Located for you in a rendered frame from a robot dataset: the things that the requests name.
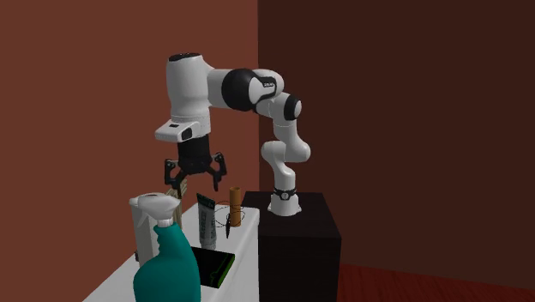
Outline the black robot stand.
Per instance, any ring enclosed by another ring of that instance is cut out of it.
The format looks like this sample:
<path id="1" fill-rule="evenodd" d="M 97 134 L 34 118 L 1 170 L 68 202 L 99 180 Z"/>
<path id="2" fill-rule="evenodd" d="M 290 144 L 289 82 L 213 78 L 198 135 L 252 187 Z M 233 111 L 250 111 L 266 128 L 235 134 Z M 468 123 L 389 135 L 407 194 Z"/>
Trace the black robot stand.
<path id="1" fill-rule="evenodd" d="M 242 205 L 260 210 L 260 302 L 337 302 L 341 236 L 325 197 L 300 192 L 302 211 L 268 211 L 268 192 L 248 191 Z"/>

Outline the white cabinet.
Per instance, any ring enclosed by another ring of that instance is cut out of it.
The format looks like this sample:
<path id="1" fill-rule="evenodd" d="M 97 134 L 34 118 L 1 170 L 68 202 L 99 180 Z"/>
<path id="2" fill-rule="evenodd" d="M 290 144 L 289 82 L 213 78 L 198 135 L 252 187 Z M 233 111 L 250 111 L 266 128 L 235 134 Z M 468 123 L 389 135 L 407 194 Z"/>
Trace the white cabinet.
<path id="1" fill-rule="evenodd" d="M 216 249 L 235 255 L 220 287 L 201 287 L 201 302 L 259 302 L 258 225 L 260 210 L 242 207 L 241 225 L 225 232 L 229 207 L 215 206 Z M 135 302 L 133 278 L 139 263 L 130 256 L 82 302 Z"/>

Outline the brown cylinder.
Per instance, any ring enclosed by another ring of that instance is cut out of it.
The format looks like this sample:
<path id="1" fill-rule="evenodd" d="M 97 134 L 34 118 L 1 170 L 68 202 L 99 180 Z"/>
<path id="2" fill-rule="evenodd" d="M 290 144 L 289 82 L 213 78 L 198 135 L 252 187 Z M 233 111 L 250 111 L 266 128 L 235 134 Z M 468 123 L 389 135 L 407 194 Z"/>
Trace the brown cylinder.
<path id="1" fill-rule="evenodd" d="M 229 189 L 229 219 L 232 227 L 241 226 L 241 188 L 233 186 Z"/>

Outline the black tablet green edge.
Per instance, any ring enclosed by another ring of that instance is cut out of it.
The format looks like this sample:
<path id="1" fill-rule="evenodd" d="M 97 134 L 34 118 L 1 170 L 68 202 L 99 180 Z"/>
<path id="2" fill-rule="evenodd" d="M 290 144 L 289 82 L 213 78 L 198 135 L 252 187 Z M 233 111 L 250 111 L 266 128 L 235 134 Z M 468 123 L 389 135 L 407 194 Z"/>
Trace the black tablet green edge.
<path id="1" fill-rule="evenodd" d="M 235 261 L 233 253 L 193 247 L 203 286 L 220 288 Z"/>

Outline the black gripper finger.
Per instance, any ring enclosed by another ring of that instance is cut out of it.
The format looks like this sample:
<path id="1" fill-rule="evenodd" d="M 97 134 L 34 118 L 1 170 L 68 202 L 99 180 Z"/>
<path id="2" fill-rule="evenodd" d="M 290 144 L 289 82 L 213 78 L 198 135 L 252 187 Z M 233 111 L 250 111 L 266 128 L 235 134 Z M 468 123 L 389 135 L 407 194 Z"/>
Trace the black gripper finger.
<path id="1" fill-rule="evenodd" d="M 175 176 L 171 175 L 171 172 L 178 168 L 179 171 Z M 187 172 L 183 171 L 179 165 L 178 160 L 171 160 L 171 159 L 165 159 L 164 161 L 164 181 L 166 185 L 170 185 L 171 187 L 179 187 L 180 184 L 184 181 L 184 179 L 187 177 Z"/>
<path id="2" fill-rule="evenodd" d="M 212 156 L 212 161 L 219 165 L 218 169 L 212 167 L 212 163 L 209 163 L 207 172 L 212 176 L 213 179 L 213 189 L 215 191 L 219 190 L 219 183 L 222 178 L 227 174 L 225 157 L 221 152 L 218 152 Z"/>

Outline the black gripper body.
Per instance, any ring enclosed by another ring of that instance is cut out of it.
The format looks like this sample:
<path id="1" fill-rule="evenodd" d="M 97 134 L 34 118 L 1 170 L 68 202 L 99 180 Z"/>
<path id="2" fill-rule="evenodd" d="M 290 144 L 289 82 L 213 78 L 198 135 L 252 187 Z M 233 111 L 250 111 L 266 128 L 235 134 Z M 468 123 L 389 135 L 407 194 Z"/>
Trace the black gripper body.
<path id="1" fill-rule="evenodd" d="M 194 175 L 211 169 L 212 156 L 208 135 L 180 142 L 177 145 L 177 151 L 180 175 Z"/>

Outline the beige slatted object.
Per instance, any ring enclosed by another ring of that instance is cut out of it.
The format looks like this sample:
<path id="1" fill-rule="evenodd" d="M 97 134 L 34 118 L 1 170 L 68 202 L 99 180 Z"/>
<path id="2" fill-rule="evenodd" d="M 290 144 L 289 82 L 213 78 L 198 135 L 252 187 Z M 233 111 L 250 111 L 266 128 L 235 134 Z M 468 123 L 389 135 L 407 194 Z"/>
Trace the beige slatted object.
<path id="1" fill-rule="evenodd" d="M 183 224 L 182 224 L 182 200 L 181 200 L 181 193 L 176 190 L 176 189 L 173 189 L 173 188 L 170 188 L 167 192 L 166 192 L 166 195 L 168 196 L 172 196 L 174 198 L 177 198 L 178 199 L 178 205 L 177 207 L 174 209 L 173 211 L 173 220 L 178 224 L 178 226 L 180 228 L 183 228 Z"/>

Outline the grey tube black cap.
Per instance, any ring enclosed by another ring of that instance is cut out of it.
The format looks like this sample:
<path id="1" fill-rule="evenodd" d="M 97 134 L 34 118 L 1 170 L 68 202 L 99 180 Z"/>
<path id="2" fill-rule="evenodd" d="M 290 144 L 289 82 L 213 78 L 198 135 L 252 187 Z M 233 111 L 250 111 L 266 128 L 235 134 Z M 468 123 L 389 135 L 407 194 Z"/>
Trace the grey tube black cap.
<path id="1" fill-rule="evenodd" d="M 215 201 L 200 193 L 196 194 L 198 205 L 199 242 L 202 249 L 216 249 Z"/>

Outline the teal spray bottle white head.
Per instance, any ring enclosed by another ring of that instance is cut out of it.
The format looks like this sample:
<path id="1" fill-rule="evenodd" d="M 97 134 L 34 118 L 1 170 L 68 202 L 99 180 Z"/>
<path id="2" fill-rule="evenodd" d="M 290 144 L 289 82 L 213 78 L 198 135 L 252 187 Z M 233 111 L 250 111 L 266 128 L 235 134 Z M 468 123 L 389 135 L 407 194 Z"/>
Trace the teal spray bottle white head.
<path id="1" fill-rule="evenodd" d="M 129 203 L 156 220 L 153 230 L 159 244 L 158 254 L 135 273 L 135 302 L 201 302 L 198 264 L 189 241 L 173 218 L 180 200 L 149 193 L 134 197 Z"/>

